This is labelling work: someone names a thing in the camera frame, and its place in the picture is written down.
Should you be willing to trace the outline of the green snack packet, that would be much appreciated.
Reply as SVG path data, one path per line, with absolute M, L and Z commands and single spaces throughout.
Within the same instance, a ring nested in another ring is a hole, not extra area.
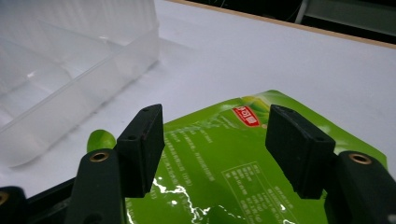
M 381 163 L 378 149 L 279 91 L 234 98 L 164 124 L 150 193 L 126 202 L 127 224 L 327 224 L 324 201 L 302 200 L 270 152 L 271 105 L 293 109 L 336 142 Z

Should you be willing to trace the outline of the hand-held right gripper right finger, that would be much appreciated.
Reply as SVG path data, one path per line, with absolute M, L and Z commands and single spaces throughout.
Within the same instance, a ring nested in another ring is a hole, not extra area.
M 377 159 L 336 154 L 329 135 L 281 105 L 270 106 L 265 146 L 300 198 L 327 193 L 329 224 L 396 224 L 396 180 Z

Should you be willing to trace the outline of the clear plastic storage box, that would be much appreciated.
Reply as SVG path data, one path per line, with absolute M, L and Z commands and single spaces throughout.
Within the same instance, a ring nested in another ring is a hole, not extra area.
M 0 0 L 0 167 L 45 153 L 159 58 L 154 0 Z

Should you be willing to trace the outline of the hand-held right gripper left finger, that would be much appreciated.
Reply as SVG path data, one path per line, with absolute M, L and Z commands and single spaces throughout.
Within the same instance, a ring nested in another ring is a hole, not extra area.
M 125 200 L 150 191 L 163 148 L 163 106 L 147 106 L 113 148 L 82 157 L 64 224 L 127 224 Z

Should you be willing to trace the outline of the grey metal stand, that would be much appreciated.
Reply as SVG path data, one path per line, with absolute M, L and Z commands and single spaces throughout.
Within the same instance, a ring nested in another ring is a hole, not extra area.
M 304 18 L 396 36 L 396 0 L 302 0 L 295 23 Z

